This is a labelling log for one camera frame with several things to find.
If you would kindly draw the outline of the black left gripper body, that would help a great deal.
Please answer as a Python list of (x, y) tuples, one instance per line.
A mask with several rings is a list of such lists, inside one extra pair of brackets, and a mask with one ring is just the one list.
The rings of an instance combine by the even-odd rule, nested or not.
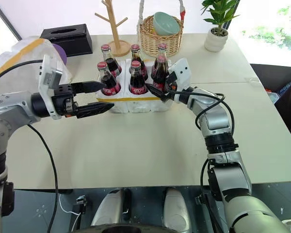
[(58, 115), (71, 117), (77, 114), (78, 105), (74, 101), (75, 96), (76, 94), (71, 84), (59, 85), (54, 90), (54, 96), (51, 98)]

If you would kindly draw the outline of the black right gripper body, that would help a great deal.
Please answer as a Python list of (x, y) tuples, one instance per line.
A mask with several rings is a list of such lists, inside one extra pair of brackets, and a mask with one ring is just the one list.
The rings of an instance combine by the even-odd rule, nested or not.
[(169, 92), (170, 98), (174, 98), (176, 92), (177, 92), (178, 85), (176, 82), (172, 82), (167, 85), (167, 90)]

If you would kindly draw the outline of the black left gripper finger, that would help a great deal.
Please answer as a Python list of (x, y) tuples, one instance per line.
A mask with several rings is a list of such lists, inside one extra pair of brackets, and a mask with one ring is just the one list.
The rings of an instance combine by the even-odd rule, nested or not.
[(71, 84), (74, 95), (82, 93), (94, 93), (103, 88), (105, 84), (97, 81), (79, 82)]
[(84, 118), (103, 114), (114, 107), (111, 102), (94, 102), (77, 108), (76, 117)]

